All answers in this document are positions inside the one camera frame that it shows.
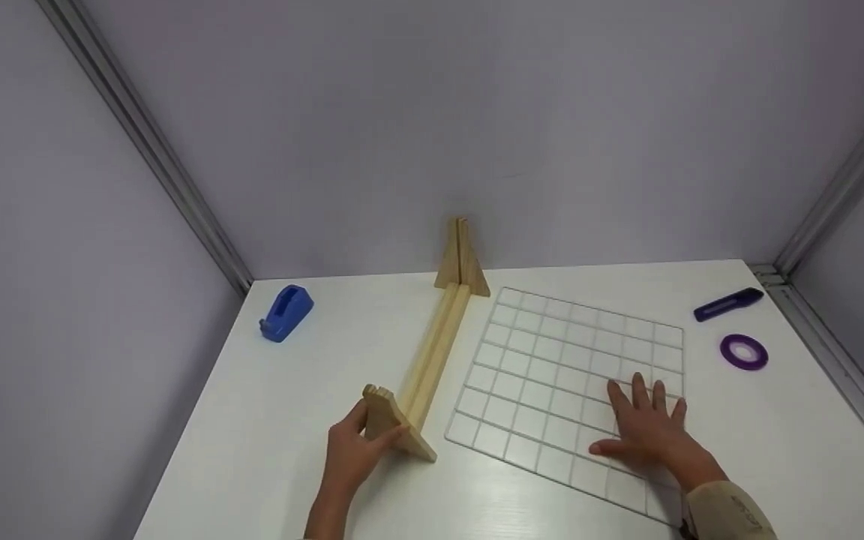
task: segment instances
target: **purple tape roll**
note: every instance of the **purple tape roll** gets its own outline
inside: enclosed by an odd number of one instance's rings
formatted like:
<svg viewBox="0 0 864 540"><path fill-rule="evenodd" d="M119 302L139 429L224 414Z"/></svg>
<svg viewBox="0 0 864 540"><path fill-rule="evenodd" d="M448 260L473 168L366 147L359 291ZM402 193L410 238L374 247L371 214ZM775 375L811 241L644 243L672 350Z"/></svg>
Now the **purple tape roll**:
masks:
<svg viewBox="0 0 864 540"><path fill-rule="evenodd" d="M746 371L758 371L769 362L765 346L748 335L727 335L719 346L719 352L731 365Z"/></svg>

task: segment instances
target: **blue tape dispenser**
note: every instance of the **blue tape dispenser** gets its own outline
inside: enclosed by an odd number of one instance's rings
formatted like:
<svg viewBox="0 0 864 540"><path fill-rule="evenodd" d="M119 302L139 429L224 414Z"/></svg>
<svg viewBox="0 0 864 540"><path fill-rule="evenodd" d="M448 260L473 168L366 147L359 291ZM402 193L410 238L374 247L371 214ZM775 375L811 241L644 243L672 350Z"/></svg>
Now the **blue tape dispenser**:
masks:
<svg viewBox="0 0 864 540"><path fill-rule="evenodd" d="M315 301L312 301L312 297L309 296L305 288L300 286L283 288L275 297L274 303L271 304L268 315L258 322L258 329L262 331L262 338L281 343L296 329L305 315L312 311L313 305L315 305Z"/></svg>

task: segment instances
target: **grid square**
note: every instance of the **grid square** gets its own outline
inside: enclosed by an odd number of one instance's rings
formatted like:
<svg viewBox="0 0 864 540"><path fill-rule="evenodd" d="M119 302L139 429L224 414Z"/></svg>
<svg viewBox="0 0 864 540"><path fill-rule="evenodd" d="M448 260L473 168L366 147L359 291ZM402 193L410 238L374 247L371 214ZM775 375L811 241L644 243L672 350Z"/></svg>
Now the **grid square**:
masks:
<svg viewBox="0 0 864 540"><path fill-rule="evenodd" d="M518 400L527 406L548 410L549 403L552 401L552 387L526 380L525 386L522 386L522 395Z"/></svg>
<svg viewBox="0 0 864 540"><path fill-rule="evenodd" d="M554 414L565 416L578 422L582 418L582 400L582 396L563 392L562 390L554 390L549 410Z"/></svg>
<svg viewBox="0 0 864 540"><path fill-rule="evenodd" d="M525 383L525 380L520 376L498 373L493 384L493 394L518 401L518 396L522 393L522 383Z"/></svg>
<svg viewBox="0 0 864 540"><path fill-rule="evenodd" d="M515 322L515 310L508 305L498 304L493 311L493 322L502 326L511 327Z"/></svg>
<svg viewBox="0 0 864 540"><path fill-rule="evenodd" d="M589 369L593 373L597 373L609 379L618 377L618 366L622 360L616 355L610 355L607 352L594 351L592 353L592 363Z"/></svg>
<svg viewBox="0 0 864 540"><path fill-rule="evenodd" d="M489 424L481 424L479 433L475 435L475 442L472 447L480 452L486 452L488 455L494 455L495 458L502 458L505 454L505 443L509 440L508 431L500 430L498 427L490 426Z"/></svg>
<svg viewBox="0 0 864 540"><path fill-rule="evenodd" d="M662 345L682 349L682 329L667 325L655 325L655 341Z"/></svg>
<svg viewBox="0 0 864 540"><path fill-rule="evenodd" d="M591 348L596 342L596 329L570 322L565 331L565 341Z"/></svg>
<svg viewBox="0 0 864 540"><path fill-rule="evenodd" d="M473 389L491 391L491 383L495 380L495 370L480 365L473 365L469 372L469 380L466 381L466 386L471 386Z"/></svg>
<svg viewBox="0 0 864 540"><path fill-rule="evenodd" d="M470 387L462 389L462 397L459 397L458 408L462 413L476 418L482 418L482 411L486 410L486 402L489 396Z"/></svg>
<svg viewBox="0 0 864 540"><path fill-rule="evenodd" d="M562 346L562 365L589 371L589 366L593 361L593 351L586 349L585 346L572 345L566 343Z"/></svg>
<svg viewBox="0 0 864 540"><path fill-rule="evenodd" d="M609 404L586 399L582 407L582 423L591 428L615 433L615 411Z"/></svg>
<svg viewBox="0 0 864 540"><path fill-rule="evenodd" d="M665 523L682 523L682 496L678 489L649 485L645 513Z"/></svg>
<svg viewBox="0 0 864 540"><path fill-rule="evenodd" d="M545 300L544 296L524 293L522 294L522 304L519 308L525 311L534 311L536 314L542 314L542 312L545 312Z"/></svg>
<svg viewBox="0 0 864 540"><path fill-rule="evenodd" d="M613 353L613 355L621 355L622 353L622 336L614 334L610 331L600 329L595 333L595 348L603 353Z"/></svg>
<svg viewBox="0 0 864 540"><path fill-rule="evenodd" d="M549 337L540 337L535 342L535 352L532 354L538 356L540 359L558 362L559 356L562 355L562 341L551 339Z"/></svg>
<svg viewBox="0 0 864 540"><path fill-rule="evenodd" d="M645 478L644 469L631 468L630 466L626 465L624 461L621 461L620 459L615 459L615 458L610 459L609 460L609 466L611 468L615 469L616 471L622 471L622 472L630 474L632 476L638 476L638 478L641 478L641 479Z"/></svg>
<svg viewBox="0 0 864 540"><path fill-rule="evenodd" d="M655 352L652 353L652 363L656 367L682 373L682 349L676 349L674 346L655 345Z"/></svg>
<svg viewBox="0 0 864 540"><path fill-rule="evenodd" d="M545 314L557 319L569 318L569 311L572 311L572 304L569 304L568 301L549 298L548 304L545 305Z"/></svg>
<svg viewBox="0 0 864 540"><path fill-rule="evenodd" d="M522 293L514 289L504 288L498 295L498 303L511 305L513 308L518 308L521 302Z"/></svg>
<svg viewBox="0 0 864 540"><path fill-rule="evenodd" d="M539 331L539 325L542 324L542 315L537 315L531 311L519 311L515 317L515 328L524 329L524 331L535 334Z"/></svg>
<svg viewBox="0 0 864 540"><path fill-rule="evenodd" d="M529 369L529 356L521 352L506 351L502 356L502 369L515 375L525 375Z"/></svg>
<svg viewBox="0 0 864 540"><path fill-rule="evenodd" d="M558 366L548 360L532 358L532 363L529 364L528 377L531 380L538 380L540 383L555 384L555 373Z"/></svg>
<svg viewBox="0 0 864 540"><path fill-rule="evenodd" d="M610 311L599 311L598 327L622 334L625 331L625 316Z"/></svg>
<svg viewBox="0 0 864 540"><path fill-rule="evenodd" d="M672 488L676 491L679 491L680 489L679 481L675 479L675 476L672 476L672 472L669 472L669 469L659 465L646 469L645 481L649 482L651 485L663 485L666 488Z"/></svg>
<svg viewBox="0 0 864 540"><path fill-rule="evenodd" d="M539 444L536 441L530 441L518 435L511 435L508 438L508 448L505 450L507 461L529 471L535 471L538 458Z"/></svg>
<svg viewBox="0 0 864 540"><path fill-rule="evenodd" d="M483 343L479 345L479 352L475 355L475 363L489 367L498 367L502 360L502 349L498 346Z"/></svg>
<svg viewBox="0 0 864 540"><path fill-rule="evenodd" d="M652 339L652 328L655 327L651 322L641 319L626 317L625 319L625 334L639 339Z"/></svg>
<svg viewBox="0 0 864 540"><path fill-rule="evenodd" d="M652 342L625 336L622 338L622 356L650 365L652 363Z"/></svg>
<svg viewBox="0 0 864 540"><path fill-rule="evenodd" d="M598 319L598 312L598 310L593 310L592 307L576 304L572 307L569 319L579 323L580 325L586 325L586 327L594 327L596 325L596 320Z"/></svg>
<svg viewBox="0 0 864 540"><path fill-rule="evenodd" d="M545 435L542 440L548 444L572 452L575 448L575 437L579 433L579 424L558 416L549 416L545 424Z"/></svg>
<svg viewBox="0 0 864 540"><path fill-rule="evenodd" d="M512 420L514 417L515 403L495 396L489 397L489 404L486 406L486 412L482 415L483 420L507 428L507 430L512 427Z"/></svg>
<svg viewBox="0 0 864 540"><path fill-rule="evenodd" d="M589 375L589 382L586 382L586 396L603 403L609 403L609 379L603 376Z"/></svg>
<svg viewBox="0 0 864 540"><path fill-rule="evenodd" d="M476 431L479 431L479 421L467 417L465 414L456 414L452 417L452 423L448 426L445 435L450 441L472 446L476 441Z"/></svg>
<svg viewBox="0 0 864 540"><path fill-rule="evenodd" d="M496 345L505 345L505 342L509 340L509 332L510 329L503 327L503 325L491 324L489 328L486 328L486 336L483 339Z"/></svg>
<svg viewBox="0 0 864 540"><path fill-rule="evenodd" d="M619 372L619 380L622 380L624 383L632 383L632 377L636 373L642 373L642 379L645 380L645 386L651 389L652 387L652 366L647 364L642 364L639 362L633 362L632 360L628 360L626 358L622 359L622 368Z"/></svg>
<svg viewBox="0 0 864 540"><path fill-rule="evenodd" d="M555 386L558 386L559 389L569 390L569 392L583 394L586 392L586 381L588 379L589 375L586 372L566 366L559 366L559 373L555 377Z"/></svg>
<svg viewBox="0 0 864 540"><path fill-rule="evenodd" d="M569 473L572 471L572 454L543 445L538 453L538 467L535 471L556 482L569 484Z"/></svg>
<svg viewBox="0 0 864 540"><path fill-rule="evenodd" d="M511 430L517 434L541 440L542 431L545 431L545 419L547 417L548 414L545 414L541 410L535 410L527 406L518 406Z"/></svg>
<svg viewBox="0 0 864 540"><path fill-rule="evenodd" d="M549 338L565 339L566 326L568 324L568 322L562 321L562 319L542 317L542 326L539 327L538 333L541 335L547 335Z"/></svg>
<svg viewBox="0 0 864 540"><path fill-rule="evenodd" d="M572 479L569 483L580 491L602 496L606 492L608 476L608 466L586 461L586 459L576 459L575 464L572 465Z"/></svg>
<svg viewBox="0 0 864 540"><path fill-rule="evenodd" d="M517 329L517 331L513 331L510 336L508 336L508 348L514 349L515 351L521 351L522 353L532 352L532 348L536 344L536 336L534 334L529 334L527 331L521 331Z"/></svg>
<svg viewBox="0 0 864 540"><path fill-rule="evenodd" d="M645 481L637 476L611 469L606 479L606 498L627 509L645 512Z"/></svg>
<svg viewBox="0 0 864 540"><path fill-rule="evenodd" d="M663 383L665 383L665 393L671 394L673 396L682 395L683 384L681 373L674 373L671 371L665 371L665 369L654 368L652 369L652 378L656 380L661 380Z"/></svg>
<svg viewBox="0 0 864 540"><path fill-rule="evenodd" d="M609 458L604 457L604 455L590 454L589 447L602 439L613 438L615 435L606 433L606 431L596 430L589 426L579 426L579 438L575 441L575 452L582 455L583 458L589 458L591 461L598 461L600 464L609 466Z"/></svg>

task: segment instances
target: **wooden stand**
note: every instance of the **wooden stand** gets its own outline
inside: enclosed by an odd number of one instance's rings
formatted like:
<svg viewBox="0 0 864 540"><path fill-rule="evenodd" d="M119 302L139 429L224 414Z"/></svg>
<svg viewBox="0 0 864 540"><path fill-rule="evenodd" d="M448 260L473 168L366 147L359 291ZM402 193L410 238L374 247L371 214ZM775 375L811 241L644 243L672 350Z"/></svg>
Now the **wooden stand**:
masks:
<svg viewBox="0 0 864 540"><path fill-rule="evenodd" d="M432 397L446 369L452 342L459 332L462 317L471 295L490 296L489 284L471 247L469 222L456 217L448 223L448 243L435 287L443 288L432 324L425 332L418 355L412 362L398 402L391 391L367 384L362 397L369 406L366 438L374 439L385 431L405 424L409 431L397 442L397 447L426 461L435 461L435 451L422 438L422 426L428 416Z"/></svg>

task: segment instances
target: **person's left hand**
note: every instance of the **person's left hand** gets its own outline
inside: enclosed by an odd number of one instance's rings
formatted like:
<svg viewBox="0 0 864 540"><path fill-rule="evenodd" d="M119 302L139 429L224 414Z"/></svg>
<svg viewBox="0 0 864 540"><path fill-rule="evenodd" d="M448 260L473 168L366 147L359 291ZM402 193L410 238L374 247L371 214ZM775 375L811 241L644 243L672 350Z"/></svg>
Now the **person's left hand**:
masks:
<svg viewBox="0 0 864 540"><path fill-rule="evenodd" d="M382 455L409 430L398 426L373 441L366 440L361 434L368 418L369 407L359 400L342 421L329 428L321 491L349 498L356 495Z"/></svg>

